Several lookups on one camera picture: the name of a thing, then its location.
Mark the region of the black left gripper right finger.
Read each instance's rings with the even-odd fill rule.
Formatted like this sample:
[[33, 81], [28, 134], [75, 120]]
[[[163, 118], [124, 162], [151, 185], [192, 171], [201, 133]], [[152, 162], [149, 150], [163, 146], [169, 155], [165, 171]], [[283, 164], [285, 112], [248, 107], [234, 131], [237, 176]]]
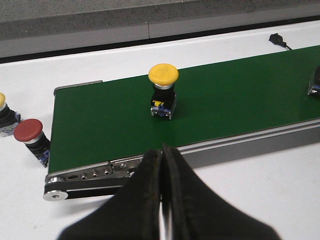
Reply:
[[169, 240], [278, 240], [269, 225], [212, 191], [176, 148], [163, 145], [161, 194]]

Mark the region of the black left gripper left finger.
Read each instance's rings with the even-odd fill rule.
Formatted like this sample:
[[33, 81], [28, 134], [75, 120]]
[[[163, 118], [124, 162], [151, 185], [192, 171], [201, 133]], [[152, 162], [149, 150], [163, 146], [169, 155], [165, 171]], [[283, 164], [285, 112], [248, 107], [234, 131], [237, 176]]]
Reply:
[[161, 153], [148, 150], [129, 181], [60, 240], [158, 240]]

